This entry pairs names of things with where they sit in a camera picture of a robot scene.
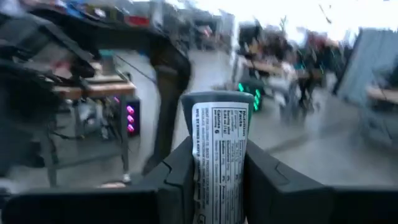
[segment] concrete floor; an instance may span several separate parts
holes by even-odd
[[[154,77],[145,58],[120,53],[137,68]],[[231,74],[229,58],[223,53],[193,52],[195,74],[189,91],[210,90]],[[132,73],[133,83],[142,103],[141,138],[130,142],[131,172],[139,173],[151,154],[158,107],[156,87],[146,77],[124,66]],[[319,112],[305,122],[283,124],[275,104],[265,101],[263,110],[252,117],[249,138],[274,157],[324,183],[333,185],[397,185],[398,153],[366,144],[358,133],[358,112],[327,92],[316,95],[322,103]],[[188,136],[183,114],[176,125],[174,146]],[[57,141],[64,154],[76,156],[76,146]],[[94,186],[122,176],[120,158],[81,165],[58,172],[58,183],[64,187]],[[18,190],[48,187],[45,169],[15,167],[12,175]]]

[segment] cable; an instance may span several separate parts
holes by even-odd
[[[157,81],[154,78],[149,77],[147,74],[145,74],[144,72],[142,72],[141,70],[139,70],[137,67],[133,66],[131,63],[127,62],[125,59],[123,59],[122,57],[118,56],[115,54],[115,56],[122,60],[124,63],[126,63],[128,66],[130,66],[131,68],[133,68],[135,71],[137,71],[138,73],[140,73],[142,76],[144,76],[145,78],[147,78],[149,81],[151,81],[153,84],[156,85]]]

